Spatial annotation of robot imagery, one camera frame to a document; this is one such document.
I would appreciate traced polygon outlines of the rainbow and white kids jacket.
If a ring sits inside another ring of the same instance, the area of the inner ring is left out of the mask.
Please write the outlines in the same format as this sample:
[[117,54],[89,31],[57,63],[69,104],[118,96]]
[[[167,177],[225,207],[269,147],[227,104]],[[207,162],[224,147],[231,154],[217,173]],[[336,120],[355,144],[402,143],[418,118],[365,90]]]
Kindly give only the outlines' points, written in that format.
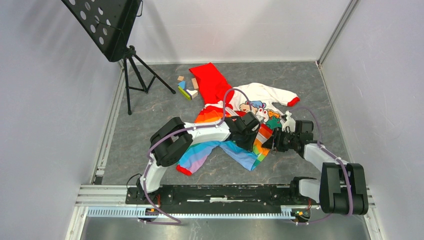
[[249,83],[231,86],[212,63],[192,67],[189,70],[196,79],[204,107],[195,119],[195,123],[208,123],[220,120],[223,116],[244,116],[252,112],[261,122],[251,151],[237,146],[234,142],[209,141],[191,146],[176,165],[176,170],[190,176],[207,160],[212,150],[220,147],[232,159],[248,171],[254,170],[268,155],[269,149],[262,145],[271,136],[275,128],[285,123],[284,113],[274,104],[293,107],[299,101],[292,91],[275,88],[262,83]]

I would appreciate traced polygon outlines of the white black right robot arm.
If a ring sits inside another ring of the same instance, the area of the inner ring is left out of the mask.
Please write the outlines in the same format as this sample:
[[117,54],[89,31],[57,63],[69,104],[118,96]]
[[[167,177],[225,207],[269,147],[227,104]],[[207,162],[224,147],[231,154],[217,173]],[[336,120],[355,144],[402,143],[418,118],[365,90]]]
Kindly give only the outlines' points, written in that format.
[[312,121],[296,120],[293,126],[275,128],[262,144],[263,148],[276,152],[293,150],[321,173],[320,179],[294,177],[288,191],[289,199],[302,204],[309,198],[326,214],[365,215],[369,200],[363,166],[331,155],[314,139],[313,129]]

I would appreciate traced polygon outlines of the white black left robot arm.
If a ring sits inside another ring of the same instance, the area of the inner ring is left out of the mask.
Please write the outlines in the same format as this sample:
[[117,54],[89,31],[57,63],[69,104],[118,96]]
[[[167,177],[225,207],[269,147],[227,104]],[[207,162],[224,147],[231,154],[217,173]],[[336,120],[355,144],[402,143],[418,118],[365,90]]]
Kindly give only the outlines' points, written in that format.
[[189,123],[183,122],[180,117],[172,118],[150,138],[148,164],[136,181],[137,196],[145,204],[153,203],[167,167],[176,164],[189,147],[196,144],[233,142],[251,151],[260,126],[261,121],[252,112],[205,123]]

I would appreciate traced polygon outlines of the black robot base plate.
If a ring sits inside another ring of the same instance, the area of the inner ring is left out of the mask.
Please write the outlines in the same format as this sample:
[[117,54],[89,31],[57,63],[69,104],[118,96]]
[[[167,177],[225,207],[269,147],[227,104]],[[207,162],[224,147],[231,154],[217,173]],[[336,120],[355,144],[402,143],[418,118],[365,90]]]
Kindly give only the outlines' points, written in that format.
[[168,214],[277,214],[280,208],[317,207],[288,184],[171,185],[145,195],[137,187],[127,190],[127,205],[153,202]]

